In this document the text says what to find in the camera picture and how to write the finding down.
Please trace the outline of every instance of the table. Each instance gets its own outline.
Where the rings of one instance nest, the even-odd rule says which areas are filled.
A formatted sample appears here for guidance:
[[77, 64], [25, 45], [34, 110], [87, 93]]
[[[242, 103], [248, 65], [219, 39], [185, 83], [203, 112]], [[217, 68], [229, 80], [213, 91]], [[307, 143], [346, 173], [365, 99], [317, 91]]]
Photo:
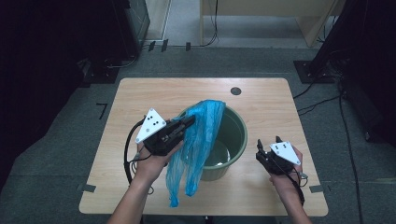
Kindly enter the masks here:
[[[242, 93], [231, 94], [237, 87]], [[201, 181], [193, 197], [184, 195], [181, 183], [177, 208], [169, 207], [165, 185], [166, 169], [154, 182], [155, 191], [148, 196], [144, 214], [197, 216], [284, 216], [269, 175], [256, 161], [257, 140], [264, 149], [275, 142], [276, 135], [290, 141], [304, 154], [304, 172], [309, 182], [303, 188], [305, 211], [309, 216], [325, 216], [328, 207], [323, 192], [311, 193], [319, 185], [304, 131], [299, 120], [288, 82], [284, 78], [125, 78], [120, 82], [103, 136], [95, 156], [88, 185], [94, 193], [84, 191], [79, 210], [85, 214], [111, 214], [128, 188], [123, 170], [123, 149], [131, 128], [151, 107], [165, 119], [205, 99], [225, 102], [247, 125], [247, 147], [226, 175], [216, 181]], [[136, 147], [131, 144], [130, 160]]]
[[[204, 16], [214, 16], [217, 0], [200, 0], [200, 40], [204, 44]], [[226, 0], [219, 16], [295, 17], [306, 45], [313, 47], [330, 16], [339, 15], [345, 0]]]

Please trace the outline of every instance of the hand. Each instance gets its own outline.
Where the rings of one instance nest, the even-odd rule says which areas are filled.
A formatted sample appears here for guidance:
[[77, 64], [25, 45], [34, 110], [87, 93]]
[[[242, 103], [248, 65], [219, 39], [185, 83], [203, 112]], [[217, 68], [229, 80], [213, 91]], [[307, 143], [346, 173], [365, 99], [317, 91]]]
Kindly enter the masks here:
[[134, 179], [139, 179], [151, 185], [158, 178], [165, 164], [170, 161], [172, 155], [178, 151], [181, 146], [183, 146], [183, 141], [175, 146], [166, 156], [150, 156], [150, 152], [144, 147], [143, 143], [138, 144], [137, 150], [143, 148], [140, 151], [139, 159], [145, 159], [146, 157], [148, 157], [148, 159], [137, 162]]
[[[297, 158], [300, 160], [301, 164], [300, 165], [294, 165], [294, 169], [297, 172], [302, 172], [303, 171], [303, 153], [301, 153], [296, 147], [293, 147], [294, 152], [297, 155]], [[273, 175], [270, 174], [270, 181], [273, 183], [273, 185], [276, 187], [276, 191], [279, 194], [280, 198], [282, 201], [289, 197], [291, 194], [297, 194], [296, 188], [293, 186], [291, 181], [285, 176], [285, 175]], [[296, 174], [295, 172], [290, 173], [290, 177], [296, 181], [298, 184], [300, 184], [300, 177], [299, 174]]]

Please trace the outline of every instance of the human arm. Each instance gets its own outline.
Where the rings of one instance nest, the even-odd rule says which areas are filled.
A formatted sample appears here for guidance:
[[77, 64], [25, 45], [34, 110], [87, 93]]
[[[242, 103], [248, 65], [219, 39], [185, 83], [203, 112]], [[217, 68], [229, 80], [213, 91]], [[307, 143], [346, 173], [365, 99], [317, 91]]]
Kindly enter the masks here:
[[[149, 188], [158, 178], [163, 167], [169, 162], [171, 156], [182, 146], [180, 142], [167, 156], [150, 156], [148, 159], [137, 162], [136, 173], [130, 187], [123, 195], [116, 207], [108, 224], [128, 223], [138, 224], [142, 217], [143, 209], [149, 194]], [[150, 155], [149, 151], [143, 147], [139, 159], [144, 159]]]
[[[301, 153], [296, 147], [293, 147], [293, 149], [301, 162], [301, 165], [295, 165], [294, 168], [297, 172], [302, 172], [303, 153]], [[288, 212], [288, 215], [291, 218], [292, 222], [294, 224], [312, 223], [308, 215], [306, 214], [303, 206], [301, 205], [300, 196], [291, 181], [285, 175], [270, 174], [270, 176], [270, 181], [275, 186], [276, 191], [279, 194], [279, 198], [285, 206], [286, 211]], [[290, 177], [297, 183], [300, 183], [299, 174], [290, 173]]]

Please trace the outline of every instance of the person's left hand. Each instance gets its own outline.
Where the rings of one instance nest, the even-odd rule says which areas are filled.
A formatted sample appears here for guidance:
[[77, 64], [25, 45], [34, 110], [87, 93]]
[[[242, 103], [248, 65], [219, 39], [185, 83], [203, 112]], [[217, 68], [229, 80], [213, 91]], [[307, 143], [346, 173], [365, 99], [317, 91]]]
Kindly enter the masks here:
[[[137, 150], [142, 148], [143, 143], [137, 145]], [[148, 159], [137, 162], [136, 174], [134, 178], [144, 180], [147, 184], [152, 184], [158, 176], [160, 176], [161, 171], [166, 163], [168, 163], [172, 155], [178, 151], [181, 146], [183, 146], [183, 141], [181, 141], [177, 146], [175, 146], [166, 156], [153, 156], [151, 155]], [[150, 152], [144, 147], [140, 152], [139, 159], [145, 159], [150, 155]]]

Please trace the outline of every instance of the white device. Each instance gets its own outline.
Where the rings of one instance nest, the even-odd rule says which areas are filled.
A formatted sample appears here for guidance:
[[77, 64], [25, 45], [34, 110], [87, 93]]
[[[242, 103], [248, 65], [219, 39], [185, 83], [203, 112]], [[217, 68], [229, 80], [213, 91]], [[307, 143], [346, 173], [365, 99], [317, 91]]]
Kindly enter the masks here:
[[142, 127], [140, 128], [140, 131], [134, 141], [136, 143], [141, 143], [165, 126], [166, 121], [157, 113], [157, 111], [155, 111], [154, 108], [151, 108], [148, 111], [146, 119], [143, 122]]
[[285, 159], [286, 161], [296, 165], [301, 164], [290, 142], [274, 143], [270, 145], [270, 148], [276, 153], [277, 156]]

